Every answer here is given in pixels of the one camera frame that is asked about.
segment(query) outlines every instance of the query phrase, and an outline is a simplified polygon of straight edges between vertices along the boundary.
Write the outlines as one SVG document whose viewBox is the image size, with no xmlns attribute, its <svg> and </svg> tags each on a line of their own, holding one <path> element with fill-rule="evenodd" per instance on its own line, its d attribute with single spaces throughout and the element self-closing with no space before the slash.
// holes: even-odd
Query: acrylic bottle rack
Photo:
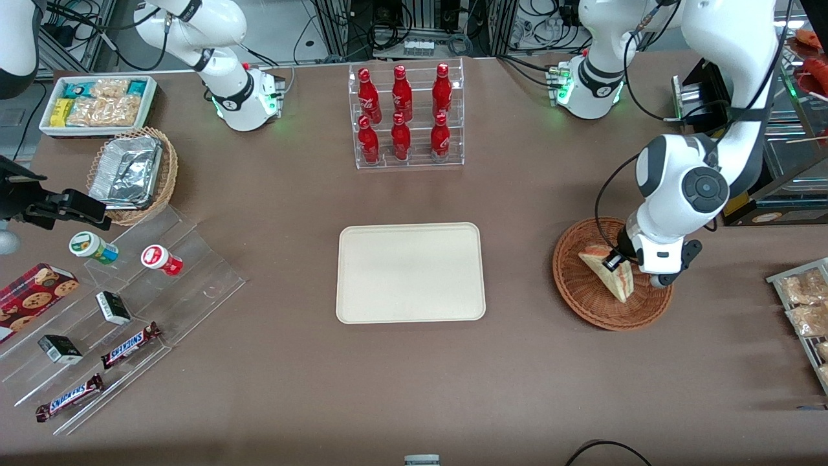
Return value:
<svg viewBox="0 0 828 466">
<path fill-rule="evenodd" d="M 391 89 L 394 86 L 394 71 L 384 62 L 364 63 L 349 67 L 348 97 L 351 112 L 351 129 L 354 133 L 354 159 L 358 169 L 407 168 L 407 167 L 445 167 L 463 165 L 465 161 L 465 106 L 463 97 L 464 76 L 463 61 L 460 58 L 450 60 L 416 60 L 401 62 L 406 67 L 408 82 L 412 85 L 414 104 L 414 118 L 409 121 L 408 128 L 412 134 L 412 152 L 406 162 L 400 162 L 394 157 L 391 140 L 392 117 L 394 104 Z M 437 75 L 437 65 L 446 63 L 449 66 L 449 81 L 451 82 L 451 110 L 447 126 L 451 131 L 449 139 L 449 155 L 442 163 L 431 158 L 431 129 L 434 127 L 434 115 L 431 112 L 431 88 Z M 357 133 L 359 126 L 357 119 L 362 114 L 359 106 L 359 79 L 357 71 L 368 68 L 371 71 L 371 81 L 379 93 L 379 107 L 383 112 L 383 119 L 373 126 L 379 137 L 379 163 L 368 165 L 359 149 Z"/>
</svg>

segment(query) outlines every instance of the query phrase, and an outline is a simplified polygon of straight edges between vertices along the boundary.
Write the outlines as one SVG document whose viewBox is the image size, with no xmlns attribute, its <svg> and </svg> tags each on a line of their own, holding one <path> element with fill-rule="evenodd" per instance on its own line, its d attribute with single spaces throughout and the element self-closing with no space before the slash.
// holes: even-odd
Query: snickers bar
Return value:
<svg viewBox="0 0 828 466">
<path fill-rule="evenodd" d="M 161 335 L 161 330 L 158 329 L 155 322 L 150 323 L 143 330 L 141 330 L 141 332 L 136 333 L 134 337 L 128 339 L 126 342 L 121 343 L 119 347 L 113 349 L 108 355 L 101 356 L 104 370 L 118 364 L 120 361 L 123 361 L 129 357 L 129 355 L 137 351 L 138 348 L 142 347 L 158 335 Z"/>
<path fill-rule="evenodd" d="M 89 379 L 89 381 L 84 383 L 82 386 L 78 386 L 78 388 L 75 388 L 69 393 L 66 393 L 57 400 L 54 400 L 51 403 L 47 403 L 45 405 L 38 406 L 37 411 L 35 411 L 35 417 L 37 418 L 37 422 L 46 422 L 52 416 L 57 415 L 66 406 L 73 405 L 77 403 L 81 398 L 84 398 L 88 394 L 94 393 L 96 391 L 104 391 L 104 381 L 101 380 L 100 374 L 95 374 L 94 376 L 92 376 L 91 379 Z"/>
</svg>

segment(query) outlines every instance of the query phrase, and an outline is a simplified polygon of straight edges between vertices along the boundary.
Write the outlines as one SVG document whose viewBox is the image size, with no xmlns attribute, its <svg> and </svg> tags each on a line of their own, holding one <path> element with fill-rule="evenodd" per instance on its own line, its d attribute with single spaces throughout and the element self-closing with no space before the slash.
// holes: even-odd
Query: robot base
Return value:
<svg viewBox="0 0 828 466">
<path fill-rule="evenodd" d="M 595 97 L 592 90 L 580 82 L 578 67 L 583 60 L 583 56 L 577 56 L 570 61 L 562 61 L 557 68 L 546 73 L 547 84 L 555 86 L 555 89 L 549 89 L 549 100 L 552 106 L 568 109 L 578 118 L 599 119 L 619 101 L 623 82 L 614 96 Z"/>
<path fill-rule="evenodd" d="M 282 116 L 285 82 L 277 82 L 273 75 L 261 70 L 251 69 L 248 73 L 253 77 L 253 92 L 238 110 L 222 109 L 213 99 L 219 117 L 236 131 L 253 131 L 269 119 Z"/>
</svg>

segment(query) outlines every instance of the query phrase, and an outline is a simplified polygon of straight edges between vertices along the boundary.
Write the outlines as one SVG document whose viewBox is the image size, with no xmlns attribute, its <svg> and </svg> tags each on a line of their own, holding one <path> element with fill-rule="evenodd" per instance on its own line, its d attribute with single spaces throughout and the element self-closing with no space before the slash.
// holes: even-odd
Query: orange food item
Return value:
<svg viewBox="0 0 828 466">
<path fill-rule="evenodd" d="M 820 43 L 820 38 L 816 36 L 814 31 L 808 31 L 807 29 L 797 29 L 796 32 L 797 41 L 807 46 L 812 46 L 817 49 L 822 48 L 822 44 Z"/>
</svg>

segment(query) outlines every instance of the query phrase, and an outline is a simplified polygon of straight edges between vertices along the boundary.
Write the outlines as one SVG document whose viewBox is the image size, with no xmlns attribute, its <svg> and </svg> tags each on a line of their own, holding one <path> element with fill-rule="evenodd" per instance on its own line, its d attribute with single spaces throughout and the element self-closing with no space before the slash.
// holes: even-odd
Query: small bottle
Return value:
<svg viewBox="0 0 828 466">
<path fill-rule="evenodd" d="M 451 83 L 449 82 L 449 66 L 446 63 L 437 65 L 437 79 L 434 81 L 434 87 L 431 88 L 431 97 L 434 100 L 431 106 L 434 118 L 437 118 L 440 112 L 449 114 L 451 110 Z"/>
<path fill-rule="evenodd" d="M 412 132 L 406 124 L 403 112 L 394 114 L 394 127 L 391 128 L 391 139 L 394 142 L 394 157 L 400 162 L 408 160 L 412 152 Z"/>
<path fill-rule="evenodd" d="M 160 269 L 165 274 L 175 277 L 184 269 L 184 261 L 181 257 L 173 255 L 162 245 L 147 246 L 141 253 L 141 263 L 149 269 Z"/>
<path fill-rule="evenodd" d="M 371 128 L 371 121 L 366 115 L 360 115 L 359 132 L 357 139 L 359 139 L 359 150 L 363 153 L 365 163 L 368 165 L 376 165 L 379 163 L 379 138 L 377 132 Z"/>
<path fill-rule="evenodd" d="M 443 163 L 449 157 L 451 131 L 445 126 L 445 121 L 445 113 L 440 112 L 434 118 L 434 128 L 431 129 L 431 158 L 437 163 Z"/>
<path fill-rule="evenodd" d="M 363 115 L 371 119 L 371 124 L 379 124 L 383 121 L 383 112 L 379 109 L 379 93 L 377 86 L 371 82 L 371 73 L 367 68 L 360 68 L 359 76 L 359 106 L 362 107 Z"/>
<path fill-rule="evenodd" d="M 394 99 L 394 111 L 402 112 L 406 121 L 414 118 L 414 102 L 412 98 L 412 85 L 406 77 L 406 67 L 394 66 L 394 87 L 391 89 L 391 96 Z"/>
<path fill-rule="evenodd" d="M 78 257 L 91 257 L 101 264 L 112 264 L 118 258 L 118 247 L 110 245 L 91 231 L 81 231 L 69 240 L 69 250 Z"/>
</svg>

